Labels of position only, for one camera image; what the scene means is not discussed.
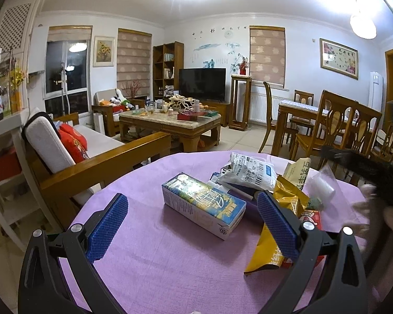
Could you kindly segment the right white gloved hand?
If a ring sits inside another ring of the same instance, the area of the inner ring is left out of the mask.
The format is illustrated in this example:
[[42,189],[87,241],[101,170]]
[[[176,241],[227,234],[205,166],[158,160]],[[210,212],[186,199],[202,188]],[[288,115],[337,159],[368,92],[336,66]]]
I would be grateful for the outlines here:
[[367,220],[345,223],[360,239],[362,261],[373,297],[381,302],[393,289],[393,207],[377,197],[376,187],[364,184],[359,188],[364,199],[356,201],[352,210]]

